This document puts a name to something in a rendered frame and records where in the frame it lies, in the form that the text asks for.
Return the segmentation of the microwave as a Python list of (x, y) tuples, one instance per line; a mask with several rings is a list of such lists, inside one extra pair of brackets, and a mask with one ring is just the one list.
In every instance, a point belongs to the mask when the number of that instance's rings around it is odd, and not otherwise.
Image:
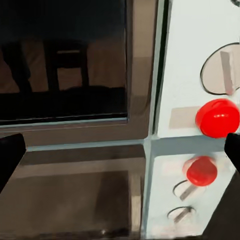
[(240, 0), (0, 0), (0, 139), (240, 134)]

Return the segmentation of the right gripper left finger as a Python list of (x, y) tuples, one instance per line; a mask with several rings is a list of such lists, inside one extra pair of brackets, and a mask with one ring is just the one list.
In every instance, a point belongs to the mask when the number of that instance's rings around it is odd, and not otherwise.
[(13, 174), (26, 152), (26, 143), (21, 133), (0, 138), (0, 192)]

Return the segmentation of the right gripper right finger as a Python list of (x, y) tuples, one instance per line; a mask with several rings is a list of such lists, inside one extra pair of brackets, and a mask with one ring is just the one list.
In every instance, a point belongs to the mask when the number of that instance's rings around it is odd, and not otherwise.
[(224, 144), (224, 152), (240, 172), (240, 133), (228, 133)]

